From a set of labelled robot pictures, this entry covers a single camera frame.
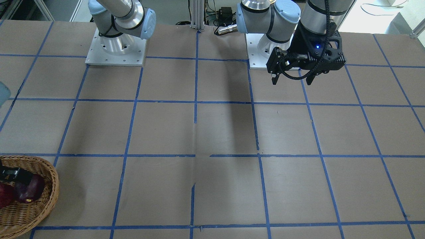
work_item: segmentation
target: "red apple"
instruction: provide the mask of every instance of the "red apple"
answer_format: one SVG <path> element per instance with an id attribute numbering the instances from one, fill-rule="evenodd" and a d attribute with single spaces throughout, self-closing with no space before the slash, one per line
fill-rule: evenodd
<path id="1" fill-rule="evenodd" d="M 13 201 L 13 187 L 0 183 L 0 208 L 9 206 Z"/>
<path id="2" fill-rule="evenodd" d="M 14 187 L 14 197 L 20 203 L 32 203 L 41 197 L 44 189 L 44 179 L 38 174 L 32 176 L 29 185 L 17 182 Z"/>

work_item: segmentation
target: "red fruit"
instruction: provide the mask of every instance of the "red fruit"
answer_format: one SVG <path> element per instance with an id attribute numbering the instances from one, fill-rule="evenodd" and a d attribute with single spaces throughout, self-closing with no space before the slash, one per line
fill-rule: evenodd
<path id="1" fill-rule="evenodd" d="M 0 208 L 9 206 L 13 201 L 13 187 L 0 183 Z"/>
<path id="2" fill-rule="evenodd" d="M 44 179 L 38 174 L 32 176 L 29 185 L 17 182 L 14 188 L 14 197 L 20 203 L 32 203 L 39 199 L 44 189 Z"/>

